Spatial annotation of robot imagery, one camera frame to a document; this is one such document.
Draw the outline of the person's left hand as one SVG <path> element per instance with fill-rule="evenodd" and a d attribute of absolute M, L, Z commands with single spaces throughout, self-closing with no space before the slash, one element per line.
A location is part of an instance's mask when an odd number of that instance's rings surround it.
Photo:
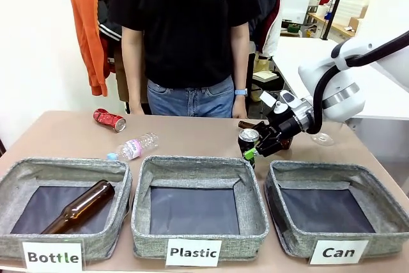
<path fill-rule="evenodd" d="M 246 119 L 247 111 L 245 106 L 245 96 L 236 95 L 233 103 L 232 118 Z"/>

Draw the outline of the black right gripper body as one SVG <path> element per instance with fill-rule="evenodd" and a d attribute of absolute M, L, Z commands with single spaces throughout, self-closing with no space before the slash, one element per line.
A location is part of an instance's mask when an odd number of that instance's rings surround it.
<path fill-rule="evenodd" d="M 291 109 L 287 109 L 279 114 L 270 111 L 266 117 L 269 125 L 277 132 L 277 138 L 279 141 L 289 140 L 302 131 L 300 124 L 295 119 L 295 114 Z"/>

